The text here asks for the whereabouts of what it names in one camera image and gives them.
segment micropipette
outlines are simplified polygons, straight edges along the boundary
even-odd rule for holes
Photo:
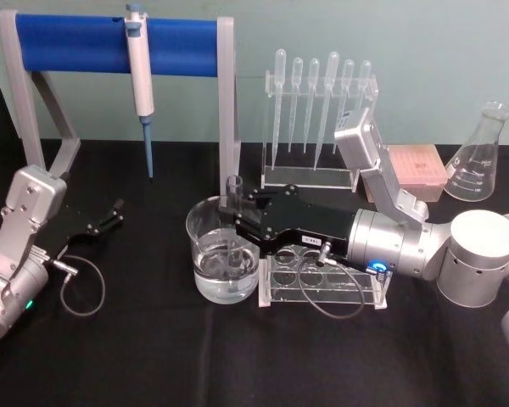
[[[313,100],[315,99],[316,83],[319,81],[319,60],[313,58],[309,62],[309,76],[307,84],[309,85],[309,96],[307,97],[307,107],[305,108],[304,122],[304,153],[307,147],[307,136],[309,135],[309,126],[311,124],[311,112],[313,111]]]
[[[288,118],[288,152],[292,146],[294,135],[294,122],[296,121],[296,107],[298,106],[299,85],[302,83],[302,70],[304,61],[302,58],[294,58],[292,64],[292,96],[290,97],[290,117]]]
[[[277,157],[277,145],[279,143],[279,127],[281,126],[281,101],[282,86],[285,83],[285,65],[287,64],[287,53],[284,49],[278,49],[275,53],[275,118],[273,121],[273,144],[271,145],[271,169],[275,166]]]
[[[328,62],[326,65],[326,74],[324,75],[324,101],[322,102],[321,124],[319,125],[319,135],[316,139],[315,162],[313,163],[313,170],[316,170],[316,164],[321,157],[322,142],[324,140],[324,131],[326,130],[326,120],[328,118],[328,108],[330,107],[330,97],[332,96],[333,84],[336,81],[336,74],[338,73],[339,54],[330,53],[328,55]]]
[[[362,107],[362,102],[364,101],[364,93],[367,88],[367,80],[372,73],[372,63],[370,61],[362,62],[362,66],[360,67],[360,74],[358,74],[358,98],[356,99],[355,109],[359,109]]]
[[[338,105],[338,118],[336,119],[336,129],[338,128],[341,116],[345,111],[345,104],[347,103],[347,96],[349,95],[350,83],[353,79],[353,73],[355,72],[355,61],[347,59],[343,64],[343,70],[341,73],[341,98],[339,98]],[[333,140],[333,153],[336,152],[336,141]]]
[[[149,179],[153,179],[153,151],[151,149],[151,120],[154,113],[153,84],[147,37],[147,14],[141,12],[139,4],[127,4],[130,15],[125,18],[128,58],[134,91],[134,105],[143,126],[145,155]]]

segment light blue wall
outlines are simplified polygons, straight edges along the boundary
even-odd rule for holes
[[[235,18],[241,137],[261,138],[264,71],[277,48],[289,60],[331,51],[370,59],[380,96],[376,117],[390,143],[462,143],[486,100],[509,103],[509,0],[147,0],[150,15]],[[0,8],[39,14],[123,15],[118,0],[9,0]],[[138,139],[128,75],[53,74],[85,139]],[[0,85],[8,104],[0,43]],[[154,78],[154,139],[216,141],[216,81]],[[55,137],[38,102],[43,137]],[[509,125],[501,141],[509,143]]]

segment blue foam bar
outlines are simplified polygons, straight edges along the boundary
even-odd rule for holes
[[[28,71],[130,73],[122,17],[17,14]],[[148,19],[153,75],[217,76],[216,21]]]

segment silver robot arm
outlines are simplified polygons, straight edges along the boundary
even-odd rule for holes
[[[34,240],[59,211],[65,192],[64,180],[35,165],[15,173],[0,211],[0,338],[48,281],[49,257]]]
[[[350,233],[347,260],[377,259],[400,274],[437,280],[453,303],[483,307],[509,279],[509,215],[470,210],[452,222],[427,223],[427,205],[400,188],[372,112],[349,114],[335,139],[348,169],[359,170],[379,212],[360,209]],[[502,321],[509,342],[509,311]]]

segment erlenmeyer flask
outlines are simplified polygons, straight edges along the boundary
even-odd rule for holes
[[[476,202],[494,191],[498,160],[498,142],[509,107],[504,103],[487,102],[477,128],[445,166],[449,180],[446,192],[462,201]]]

